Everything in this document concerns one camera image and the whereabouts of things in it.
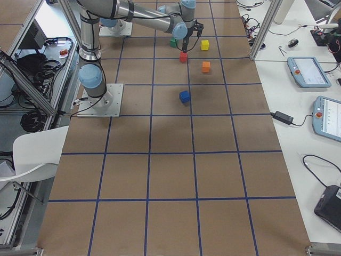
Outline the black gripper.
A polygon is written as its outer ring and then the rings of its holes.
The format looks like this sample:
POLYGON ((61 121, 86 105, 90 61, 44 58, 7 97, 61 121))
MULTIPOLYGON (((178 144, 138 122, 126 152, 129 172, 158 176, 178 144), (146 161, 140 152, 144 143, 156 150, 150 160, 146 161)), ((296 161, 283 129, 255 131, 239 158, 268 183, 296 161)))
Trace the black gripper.
POLYGON ((188 51, 188 42, 192 34, 196 31, 197 32, 197 39, 199 39, 202 35, 202 31, 204 29, 204 25, 198 22, 195 19, 194 25, 188 28, 187 35, 182 39, 182 52, 187 53, 188 51))

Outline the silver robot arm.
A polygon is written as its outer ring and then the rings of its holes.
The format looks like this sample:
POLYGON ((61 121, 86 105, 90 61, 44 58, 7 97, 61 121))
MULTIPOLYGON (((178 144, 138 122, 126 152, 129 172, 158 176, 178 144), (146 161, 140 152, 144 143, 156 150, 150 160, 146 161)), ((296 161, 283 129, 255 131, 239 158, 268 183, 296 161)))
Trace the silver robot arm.
POLYGON ((133 1, 100 1, 89 11, 100 18, 123 20, 165 33, 186 33, 195 26, 195 1, 178 1, 150 9, 133 1))
POLYGON ((100 30, 111 36, 121 36, 123 31, 138 25, 171 34, 182 41, 181 52, 188 52, 189 38, 194 32, 200 37, 203 24, 195 18, 195 1, 178 1, 163 5, 157 10, 138 5, 133 1, 78 1, 80 6, 80 69, 78 78, 84 87, 88 103, 94 108, 105 108, 113 102, 101 65, 100 30))

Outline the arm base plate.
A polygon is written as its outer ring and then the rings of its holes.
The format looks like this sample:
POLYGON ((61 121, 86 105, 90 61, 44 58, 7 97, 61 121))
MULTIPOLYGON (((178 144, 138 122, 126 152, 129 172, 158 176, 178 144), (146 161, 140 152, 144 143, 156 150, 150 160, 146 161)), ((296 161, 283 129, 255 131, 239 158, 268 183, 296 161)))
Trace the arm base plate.
POLYGON ((101 37, 124 37, 130 36, 133 24, 124 20, 100 19, 101 37))
POLYGON ((87 99, 81 101, 77 117, 80 118, 100 118, 119 117, 124 85, 122 83, 107 84, 107 92, 97 103, 98 99, 89 98, 85 89, 82 97, 87 99))

